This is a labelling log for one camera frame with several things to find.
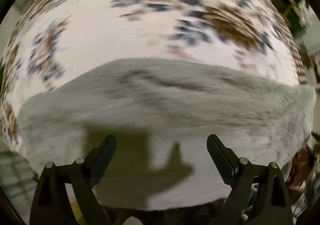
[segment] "plaid fabric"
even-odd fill
[[[37,182],[28,161],[8,151],[0,138],[0,186],[26,224],[29,224]]]

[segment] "gray fuzzy blanket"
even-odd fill
[[[95,194],[103,205],[162,210],[230,192],[207,149],[216,134],[254,164],[283,166],[312,130],[315,91],[238,71],[158,59],[120,60],[24,103],[31,167],[70,164],[106,134],[118,149]]]

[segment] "brown pattern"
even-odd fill
[[[17,124],[17,119],[13,114],[12,106],[6,102],[1,104],[1,107],[5,110],[5,118],[0,120],[0,132],[2,137],[6,137],[7,134],[11,142],[16,142],[18,140],[19,128]]]
[[[0,93],[0,109],[2,116],[0,119],[0,133],[2,138],[8,138],[11,141],[17,141],[18,138],[18,125],[12,110],[12,106],[5,99],[7,92],[14,86],[18,79],[17,68],[18,63],[15,63],[18,53],[19,44],[17,44],[10,52],[9,59],[4,67],[4,73],[2,78],[2,87]]]
[[[51,9],[57,7],[66,0],[33,0],[24,13],[21,20],[16,24],[8,43],[9,52],[3,57],[4,74],[2,80],[2,88],[0,93],[0,133],[2,138],[11,142],[18,143],[19,128],[16,118],[13,113],[12,105],[6,100],[6,94],[14,87],[18,79],[18,69],[20,67],[19,62],[16,62],[17,53],[19,50],[19,43],[17,37],[21,34],[22,29],[27,32],[35,19],[43,12],[48,12]]]
[[[49,12],[65,1],[66,0],[32,0],[26,8],[26,12],[24,13],[23,17],[16,24],[16,27],[11,34],[8,49],[10,50],[12,48],[17,35],[22,30],[22,28],[24,28],[24,26],[27,26],[26,30],[28,30],[32,26],[37,16],[39,16],[43,12]]]
[[[259,32],[238,10],[223,5],[219,8],[206,7],[206,11],[205,20],[217,29],[221,38],[231,40],[248,50],[258,48],[261,42]]]
[[[52,78],[62,75],[63,69],[54,59],[56,39],[66,30],[68,18],[53,22],[43,33],[38,34],[32,44],[33,50],[28,61],[28,73],[39,73],[47,89],[52,89]]]
[[[285,20],[280,13],[277,11],[277,9],[273,6],[270,0],[262,0],[263,4],[271,9],[273,11],[273,17],[277,24],[280,27],[279,31],[279,37],[280,40],[289,48],[292,57],[294,58],[295,61],[295,66],[296,66],[296,72],[298,75],[298,80],[300,84],[305,85],[307,84],[307,76],[304,70],[304,67],[302,67],[300,64],[302,64],[301,56],[298,52],[297,46],[294,42],[294,39],[292,37],[292,34],[289,30],[289,25],[288,21]]]
[[[2,86],[1,86],[1,93],[0,93],[0,99],[2,100],[4,98],[5,93],[10,89],[11,86],[14,85],[17,75],[15,72],[15,68],[17,68],[17,65],[14,65],[14,61],[16,59],[17,53],[19,49],[19,44],[17,44],[11,52],[9,52],[10,57],[7,63],[4,66],[4,73],[2,77]]]
[[[268,27],[270,23],[270,18],[266,16],[265,11],[263,8],[259,6],[255,6],[255,10],[252,10],[248,13],[250,16],[255,17],[259,20],[259,22],[265,26]]]

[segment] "metal pin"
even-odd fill
[[[242,164],[247,164],[248,163],[248,159],[247,158],[244,158],[244,157],[241,157],[239,159],[239,162],[242,163]]]
[[[50,169],[53,167],[53,163],[52,162],[49,162],[45,165],[46,168]]]
[[[78,158],[78,159],[76,160],[76,163],[77,163],[77,164],[82,164],[82,163],[84,163],[84,158],[83,158],[83,157]]]
[[[271,166],[272,166],[273,168],[278,168],[278,164],[277,164],[276,162],[271,162]]]

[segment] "patterned bedsheet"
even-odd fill
[[[3,58],[0,132],[23,154],[22,104],[102,64],[152,57],[306,83],[290,31],[270,0],[33,0]]]

